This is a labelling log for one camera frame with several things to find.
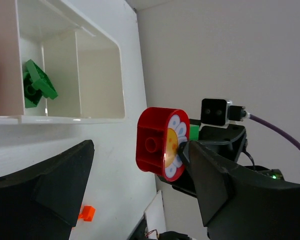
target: white storage bin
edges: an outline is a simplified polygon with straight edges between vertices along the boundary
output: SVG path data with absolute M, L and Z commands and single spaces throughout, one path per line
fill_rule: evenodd
M 34 108 L 24 100 L 29 59 L 58 93 Z M 61 0 L 0 0 L 0 123 L 122 121 L 120 59 L 117 44 Z

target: green toy block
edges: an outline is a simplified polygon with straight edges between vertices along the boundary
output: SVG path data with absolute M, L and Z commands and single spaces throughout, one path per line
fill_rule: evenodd
M 189 140 L 198 140 L 199 139 L 199 129 L 198 125 L 190 125 Z
M 40 90 L 45 98 L 55 99 L 58 96 L 47 74 L 34 61 L 28 60 L 25 67 L 29 72 L 32 87 L 35 90 Z
M 23 72 L 24 105 L 26 109 L 35 108 L 42 98 L 41 90 L 34 89 L 32 84 L 30 74 L 27 71 Z

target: white wall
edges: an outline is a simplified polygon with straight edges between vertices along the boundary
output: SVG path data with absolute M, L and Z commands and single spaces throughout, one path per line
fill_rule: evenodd
M 126 0 L 126 2 L 137 11 L 164 4 L 169 1 L 173 0 Z
M 199 119 L 203 98 L 229 98 L 300 141 L 300 0 L 173 0 L 139 11 L 138 26 L 148 107 Z M 300 183 L 300 152 L 244 125 L 255 162 Z M 158 186 L 167 229 L 206 239 L 197 202 Z

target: flower sticker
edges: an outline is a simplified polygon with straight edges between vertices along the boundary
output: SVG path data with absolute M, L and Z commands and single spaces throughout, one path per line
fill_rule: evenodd
M 172 179 L 183 166 L 177 152 L 179 145 L 187 141 L 187 125 L 175 114 L 170 118 L 166 132 L 164 171 L 167 178 Z

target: black camera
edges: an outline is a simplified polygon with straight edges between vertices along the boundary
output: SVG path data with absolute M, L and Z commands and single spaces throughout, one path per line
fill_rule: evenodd
M 201 105 L 201 123 L 226 127 L 230 121 L 241 121 L 247 116 L 244 106 L 234 106 L 227 99 L 205 98 Z

